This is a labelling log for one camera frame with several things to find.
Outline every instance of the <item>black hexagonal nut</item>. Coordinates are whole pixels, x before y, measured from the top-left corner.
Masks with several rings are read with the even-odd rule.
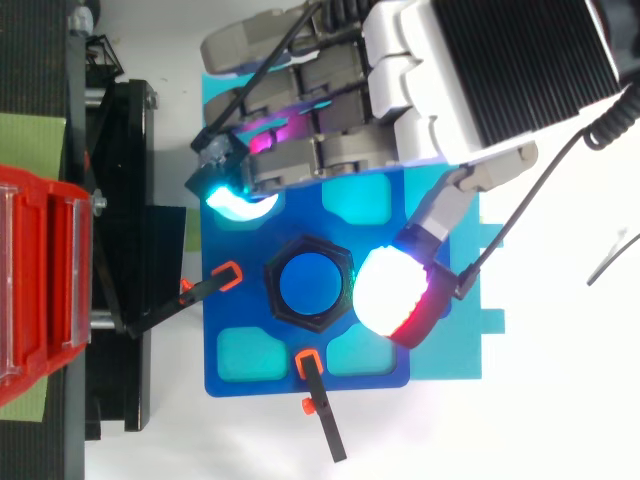
[[[318,253],[331,260],[342,277],[342,289],[336,302],[326,311],[302,315],[287,305],[280,292],[280,279],[287,264],[305,253]],[[322,333],[353,308],[354,267],[351,252],[321,238],[303,235],[289,242],[265,265],[265,284],[273,316],[314,333]]]

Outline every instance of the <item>blue disc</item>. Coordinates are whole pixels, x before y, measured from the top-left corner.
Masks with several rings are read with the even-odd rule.
[[[319,253],[304,253],[292,258],[280,277],[282,298],[300,315],[326,312],[340,298],[341,291],[340,270]]]

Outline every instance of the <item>green mat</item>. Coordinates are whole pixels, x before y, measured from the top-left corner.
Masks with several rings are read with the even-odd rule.
[[[202,237],[200,234],[200,210],[187,208],[187,234],[185,239],[185,252],[199,252],[202,250]]]
[[[0,113],[0,164],[24,168],[46,178],[58,178],[65,119]],[[0,420],[41,422],[47,399],[47,379],[0,408]]]

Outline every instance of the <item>cyan light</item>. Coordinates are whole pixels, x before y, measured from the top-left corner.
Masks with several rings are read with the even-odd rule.
[[[373,250],[353,288],[353,308],[362,324],[390,337],[411,316],[427,291],[427,272],[394,247]]]
[[[264,217],[278,203],[278,195],[259,202],[248,202],[234,194],[229,187],[218,187],[207,199],[207,205],[232,222],[249,222]]]

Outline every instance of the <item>clear plastic cover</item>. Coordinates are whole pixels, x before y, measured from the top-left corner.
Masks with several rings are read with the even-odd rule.
[[[13,213],[17,187],[0,185],[0,381],[16,374],[13,352]]]
[[[71,338],[73,348],[91,335],[92,208],[89,200],[73,201],[73,249],[71,265]]]

